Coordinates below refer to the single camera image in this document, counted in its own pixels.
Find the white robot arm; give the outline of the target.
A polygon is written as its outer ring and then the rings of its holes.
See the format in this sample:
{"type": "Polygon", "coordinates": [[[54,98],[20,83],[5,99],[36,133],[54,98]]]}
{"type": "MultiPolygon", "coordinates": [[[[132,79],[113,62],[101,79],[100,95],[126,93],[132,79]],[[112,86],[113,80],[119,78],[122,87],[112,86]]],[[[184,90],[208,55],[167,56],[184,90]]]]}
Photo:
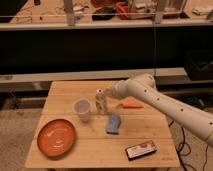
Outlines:
{"type": "Polygon", "coordinates": [[[114,82],[104,93],[115,99],[134,97],[145,102],[213,147],[213,114],[160,93],[154,77],[150,74],[114,82]]]}

